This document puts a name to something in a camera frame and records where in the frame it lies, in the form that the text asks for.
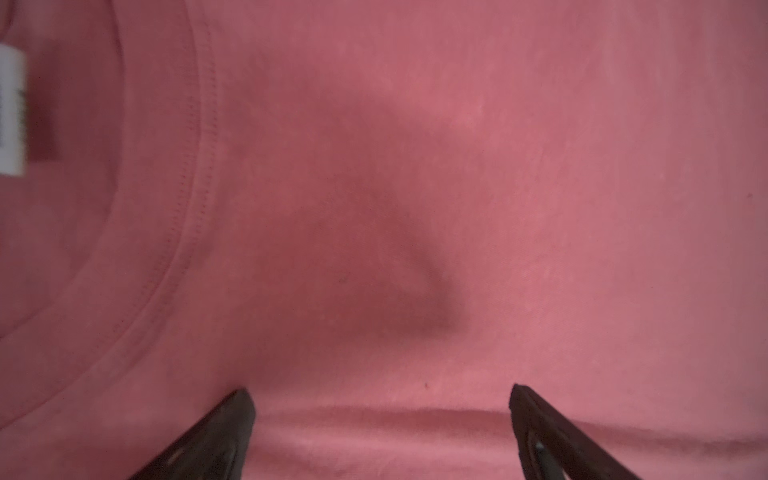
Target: pink fabric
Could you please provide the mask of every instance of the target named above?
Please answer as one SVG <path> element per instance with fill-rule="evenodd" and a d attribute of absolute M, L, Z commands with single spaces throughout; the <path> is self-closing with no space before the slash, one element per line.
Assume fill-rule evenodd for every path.
<path fill-rule="evenodd" d="M 520 382 L 644 478 L 765 478 L 766 20 L 18 2 L 0 475 L 127 478 L 246 386 L 244 478 L 521 478 Z"/>

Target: pink t-shirt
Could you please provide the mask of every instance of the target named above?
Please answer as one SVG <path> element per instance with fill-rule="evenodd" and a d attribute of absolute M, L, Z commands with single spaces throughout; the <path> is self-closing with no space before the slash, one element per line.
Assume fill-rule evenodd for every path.
<path fill-rule="evenodd" d="M 522 478 L 530 385 L 646 479 L 768 476 L 765 2 L 16 2 L 0 477 Z"/>

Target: white clothing tag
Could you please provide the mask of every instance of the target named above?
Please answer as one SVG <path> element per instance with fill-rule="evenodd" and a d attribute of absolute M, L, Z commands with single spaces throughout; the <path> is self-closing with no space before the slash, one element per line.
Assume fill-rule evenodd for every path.
<path fill-rule="evenodd" d="M 24 174 L 26 76 L 24 54 L 16 48 L 0 45 L 0 174 Z"/>

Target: clip jaw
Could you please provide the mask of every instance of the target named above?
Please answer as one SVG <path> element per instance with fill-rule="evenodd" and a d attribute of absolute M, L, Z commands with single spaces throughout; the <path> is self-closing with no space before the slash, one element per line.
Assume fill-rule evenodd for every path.
<path fill-rule="evenodd" d="M 509 409 L 526 480 L 640 480 L 530 387 L 512 388 Z"/>
<path fill-rule="evenodd" d="M 248 392 L 232 392 L 130 480 L 239 480 L 255 419 Z"/>

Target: clothing label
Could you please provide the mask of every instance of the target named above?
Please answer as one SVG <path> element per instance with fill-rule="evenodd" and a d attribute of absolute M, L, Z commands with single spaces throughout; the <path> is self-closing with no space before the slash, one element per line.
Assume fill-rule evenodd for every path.
<path fill-rule="evenodd" d="M 0 45 L 0 174 L 23 175 L 26 163 L 26 63 Z"/>

